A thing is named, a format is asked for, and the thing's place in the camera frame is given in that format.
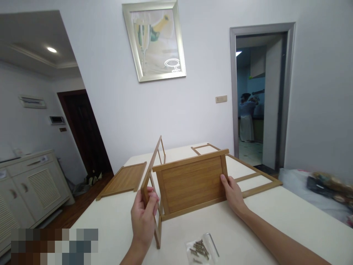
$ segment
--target picture frame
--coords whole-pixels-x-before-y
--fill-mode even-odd
[[[122,4],[139,82],[186,76],[177,1]]]

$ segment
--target dark wooden door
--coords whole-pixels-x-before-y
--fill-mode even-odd
[[[112,171],[86,90],[58,93],[89,176]]]

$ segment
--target hand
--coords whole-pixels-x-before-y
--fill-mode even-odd
[[[140,251],[147,252],[154,235],[154,216],[157,213],[159,197],[153,187],[147,187],[149,200],[146,209],[143,204],[141,190],[136,194],[131,209],[131,222],[133,238],[131,246]]]
[[[244,202],[241,189],[231,176],[229,176],[227,180],[226,176],[222,174],[221,181],[225,188],[225,195],[229,206],[236,213],[236,215],[240,217],[242,213],[248,210],[248,207]]]

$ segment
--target wall switch panel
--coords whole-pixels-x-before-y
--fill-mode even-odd
[[[227,96],[216,97],[216,103],[227,102]]]

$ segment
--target doorway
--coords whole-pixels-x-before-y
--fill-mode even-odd
[[[86,90],[59,92],[58,97],[88,176],[112,172]]]
[[[235,156],[284,166],[295,23],[230,28]]]

